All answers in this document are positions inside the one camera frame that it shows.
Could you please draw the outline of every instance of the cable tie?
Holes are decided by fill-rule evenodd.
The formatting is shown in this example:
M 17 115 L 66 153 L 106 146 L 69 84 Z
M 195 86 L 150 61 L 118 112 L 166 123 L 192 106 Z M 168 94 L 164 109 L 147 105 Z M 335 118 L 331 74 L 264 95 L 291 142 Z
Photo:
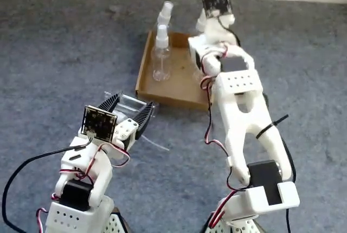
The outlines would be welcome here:
M 272 122 L 272 123 L 269 124 L 267 127 L 265 127 L 263 130 L 261 130 L 261 131 L 259 132 L 259 134 L 256 135 L 255 138 L 259 139 L 259 138 L 260 138 L 266 131 L 268 131 L 271 127 L 277 126 L 279 123 L 281 123 L 283 120 L 285 120 L 285 119 L 288 118 L 288 117 L 289 117 L 289 115 L 286 114 L 285 116 L 281 117 L 279 120 Z

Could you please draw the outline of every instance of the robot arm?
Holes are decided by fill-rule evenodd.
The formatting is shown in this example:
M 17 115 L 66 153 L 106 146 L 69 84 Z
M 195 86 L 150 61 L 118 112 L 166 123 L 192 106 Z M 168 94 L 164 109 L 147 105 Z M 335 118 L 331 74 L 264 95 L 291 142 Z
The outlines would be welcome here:
M 125 95 L 116 94 L 99 107 L 86 106 L 79 135 L 70 146 L 83 145 L 90 138 L 92 141 L 78 151 L 66 152 L 61 159 L 61 175 L 49 209 L 46 233 L 111 232 L 106 223 L 114 202 L 105 196 L 114 166 L 110 159 L 119 161 L 125 156 L 126 162 L 129 160 L 127 152 L 144 132 L 153 111 L 152 102 L 133 99 L 142 103 L 140 110 L 132 118 L 121 115 L 116 105 L 122 96 Z M 123 227 L 119 232 L 127 231 Z
M 220 110 L 226 132 L 227 164 L 247 187 L 237 195 L 231 192 L 220 201 L 209 228 L 222 220 L 233 229 L 253 232 L 253 218 L 296 207 L 300 200 L 295 184 L 286 182 L 292 175 L 291 163 L 276 125 L 270 126 L 273 121 L 254 60 L 238 46 L 235 34 L 225 27 L 232 15 L 229 2 L 203 0 L 207 12 L 205 32 L 189 38 L 188 42 L 192 62 L 213 81 L 213 103 Z M 237 58 L 244 63 L 241 69 L 235 69 L 233 64 Z M 246 133 L 257 137 L 269 160 L 246 163 L 243 153 Z

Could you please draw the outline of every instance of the cardboard tray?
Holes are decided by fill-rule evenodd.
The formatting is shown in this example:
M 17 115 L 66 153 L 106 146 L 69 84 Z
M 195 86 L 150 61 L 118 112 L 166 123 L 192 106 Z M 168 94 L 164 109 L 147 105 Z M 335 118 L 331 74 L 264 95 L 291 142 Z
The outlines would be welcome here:
M 136 83 L 136 95 L 143 100 L 190 109 L 208 110 L 206 93 L 194 80 L 194 66 L 190 62 L 187 34 L 172 33 L 172 72 L 167 81 L 152 77 L 151 50 L 155 37 L 149 32 Z

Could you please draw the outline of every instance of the spray bottle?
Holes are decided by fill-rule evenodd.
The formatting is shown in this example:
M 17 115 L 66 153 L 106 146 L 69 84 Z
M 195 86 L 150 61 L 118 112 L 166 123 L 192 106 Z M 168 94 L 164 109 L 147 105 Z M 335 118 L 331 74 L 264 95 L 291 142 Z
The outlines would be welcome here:
M 171 48 L 167 25 L 160 24 L 157 29 L 155 46 L 151 52 L 153 78 L 156 81 L 168 80 L 171 75 Z

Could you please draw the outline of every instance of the carpet floor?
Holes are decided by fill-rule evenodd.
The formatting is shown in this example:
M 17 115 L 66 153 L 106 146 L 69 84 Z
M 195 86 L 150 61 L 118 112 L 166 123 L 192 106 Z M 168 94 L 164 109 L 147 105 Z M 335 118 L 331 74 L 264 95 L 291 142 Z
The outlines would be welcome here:
M 0 188 L 25 159 L 67 147 L 84 105 L 104 91 L 134 94 L 147 31 L 165 0 L 0 0 Z M 192 31 L 200 0 L 174 2 L 172 25 Z M 107 8 L 116 5 L 111 15 Z M 235 32 L 254 58 L 273 119 L 297 168 L 301 205 L 292 232 L 347 227 L 347 6 L 234 0 Z M 227 194 L 223 152 L 202 138 L 208 117 L 160 106 L 132 160 L 107 189 L 135 233 L 200 230 Z M 220 118 L 214 135 L 223 140 Z M 247 137 L 247 161 L 266 153 Z M 8 217 L 37 232 L 35 211 L 49 208 L 60 156 L 30 164 L 14 181 Z M 286 232 L 285 212 L 261 216 L 267 232 Z M 0 232 L 12 232 L 3 223 Z

